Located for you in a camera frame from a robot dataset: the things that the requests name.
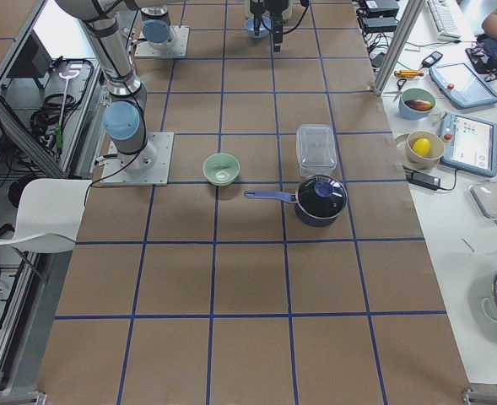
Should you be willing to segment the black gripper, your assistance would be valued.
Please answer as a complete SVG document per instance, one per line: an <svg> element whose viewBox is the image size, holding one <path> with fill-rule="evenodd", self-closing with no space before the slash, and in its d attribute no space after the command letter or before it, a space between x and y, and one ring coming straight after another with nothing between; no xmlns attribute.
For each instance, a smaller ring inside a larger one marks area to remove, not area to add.
<svg viewBox="0 0 497 405"><path fill-rule="evenodd" d="M253 36L260 35L260 15L275 16L280 15L283 19L289 18L288 0L263 0L247 2L247 17L252 18Z"/></svg>

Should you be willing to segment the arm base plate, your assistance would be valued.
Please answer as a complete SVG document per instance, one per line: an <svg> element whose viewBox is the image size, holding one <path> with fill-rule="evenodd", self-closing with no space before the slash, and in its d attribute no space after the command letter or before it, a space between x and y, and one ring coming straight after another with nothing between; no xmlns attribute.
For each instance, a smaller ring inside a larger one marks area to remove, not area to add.
<svg viewBox="0 0 497 405"><path fill-rule="evenodd" d="M190 27L150 24L147 21L135 42L134 56L175 59L186 56Z"/></svg>
<svg viewBox="0 0 497 405"><path fill-rule="evenodd" d="M174 143L173 132L148 132L148 144L130 165L132 157L118 154L103 166L100 183L107 186L166 186Z"/></svg>

